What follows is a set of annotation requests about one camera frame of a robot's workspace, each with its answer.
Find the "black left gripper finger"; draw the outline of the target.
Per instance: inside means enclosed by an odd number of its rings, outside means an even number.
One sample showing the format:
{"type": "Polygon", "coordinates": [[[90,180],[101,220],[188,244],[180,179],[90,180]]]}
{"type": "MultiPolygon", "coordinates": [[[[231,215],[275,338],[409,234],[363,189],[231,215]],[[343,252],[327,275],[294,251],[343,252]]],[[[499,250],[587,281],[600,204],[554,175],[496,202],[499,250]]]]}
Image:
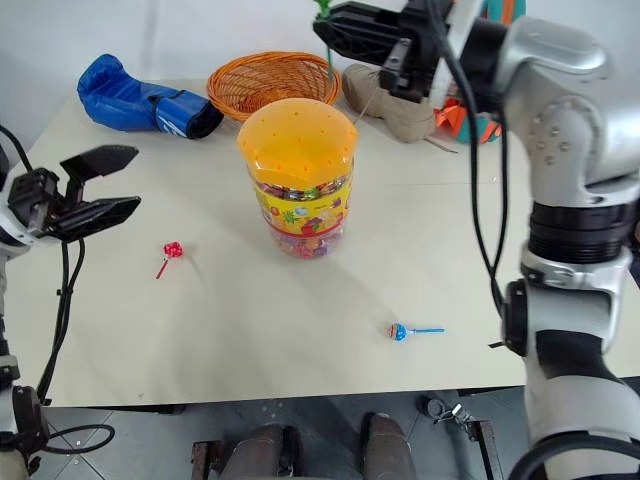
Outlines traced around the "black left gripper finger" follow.
{"type": "Polygon", "coordinates": [[[137,196],[84,202],[54,220],[49,234],[61,242],[79,241],[124,223],[140,203],[137,196]]]}
{"type": "Polygon", "coordinates": [[[136,147],[102,145],[77,154],[60,163],[67,173],[65,200],[68,204],[82,201],[85,184],[94,178],[105,177],[123,170],[139,154],[136,147]]]}

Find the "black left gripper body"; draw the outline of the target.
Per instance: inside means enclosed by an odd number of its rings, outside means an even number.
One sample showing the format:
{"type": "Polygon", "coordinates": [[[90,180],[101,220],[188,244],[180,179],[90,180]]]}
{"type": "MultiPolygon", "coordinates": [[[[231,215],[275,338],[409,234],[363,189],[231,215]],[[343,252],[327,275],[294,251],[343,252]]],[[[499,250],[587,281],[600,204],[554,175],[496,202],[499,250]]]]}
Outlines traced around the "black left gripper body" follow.
{"type": "Polygon", "coordinates": [[[9,210],[30,234],[54,234],[65,210],[65,197],[58,190],[59,177],[37,168],[13,180],[9,210]]]}

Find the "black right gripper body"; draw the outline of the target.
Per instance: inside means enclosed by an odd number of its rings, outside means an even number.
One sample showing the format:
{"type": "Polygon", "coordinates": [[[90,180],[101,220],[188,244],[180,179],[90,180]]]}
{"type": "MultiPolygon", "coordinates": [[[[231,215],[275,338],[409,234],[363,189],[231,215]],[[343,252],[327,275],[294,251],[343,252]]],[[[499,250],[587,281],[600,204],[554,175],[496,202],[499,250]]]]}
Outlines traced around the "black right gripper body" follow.
{"type": "Polygon", "coordinates": [[[398,38],[379,71],[379,86],[391,96],[420,103],[429,96],[439,51],[429,8],[446,24],[452,1],[408,1],[398,13],[398,38]]]}

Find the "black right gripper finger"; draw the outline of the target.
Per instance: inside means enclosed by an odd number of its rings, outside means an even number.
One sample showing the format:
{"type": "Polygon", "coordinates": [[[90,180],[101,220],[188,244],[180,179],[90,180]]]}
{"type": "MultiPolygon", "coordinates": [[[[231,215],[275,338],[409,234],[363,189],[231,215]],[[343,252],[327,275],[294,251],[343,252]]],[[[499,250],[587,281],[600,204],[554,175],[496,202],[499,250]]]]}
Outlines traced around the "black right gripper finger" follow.
{"type": "Polygon", "coordinates": [[[337,4],[331,4],[327,17],[345,14],[371,18],[396,18],[399,16],[400,11],[374,6],[361,1],[341,1],[337,4]]]}
{"type": "Polygon", "coordinates": [[[371,65],[383,65],[400,38],[397,13],[332,13],[313,31],[337,54],[371,65]]]}

